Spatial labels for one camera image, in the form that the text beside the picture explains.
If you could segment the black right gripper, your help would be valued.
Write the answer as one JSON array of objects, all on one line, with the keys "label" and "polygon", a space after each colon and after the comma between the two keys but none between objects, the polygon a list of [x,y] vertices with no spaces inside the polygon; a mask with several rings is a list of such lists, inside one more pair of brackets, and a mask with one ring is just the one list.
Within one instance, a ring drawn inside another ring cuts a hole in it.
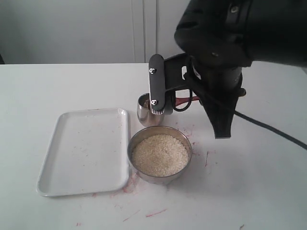
[{"label": "black right gripper", "polygon": [[241,87],[241,67],[210,68],[198,65],[193,58],[186,58],[185,82],[196,95],[214,105],[205,105],[205,112],[213,127],[216,139],[231,138],[231,126],[239,97],[245,96]]}]

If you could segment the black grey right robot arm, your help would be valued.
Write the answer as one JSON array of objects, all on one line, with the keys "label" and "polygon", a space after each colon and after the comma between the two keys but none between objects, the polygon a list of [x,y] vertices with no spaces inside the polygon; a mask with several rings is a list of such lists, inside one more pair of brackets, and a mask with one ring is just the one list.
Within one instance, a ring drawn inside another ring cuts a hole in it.
[{"label": "black grey right robot arm", "polygon": [[174,35],[187,54],[186,80],[217,139],[230,138],[242,69],[254,61],[307,65],[304,0],[192,0]]}]

